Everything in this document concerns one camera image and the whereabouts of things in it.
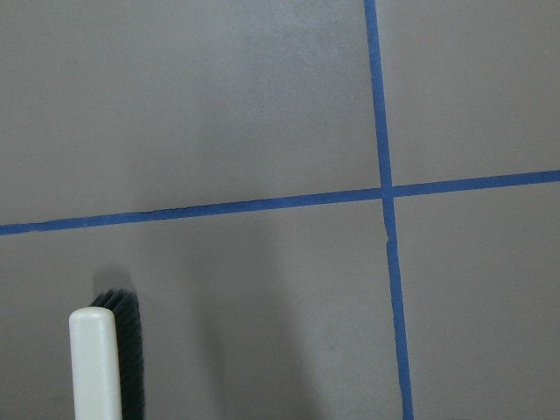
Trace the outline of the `beige hand brush black bristles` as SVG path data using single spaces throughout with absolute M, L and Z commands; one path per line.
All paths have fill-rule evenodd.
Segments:
M 144 351 L 140 307 L 132 290 L 108 290 L 69 316 L 76 419 L 142 420 Z

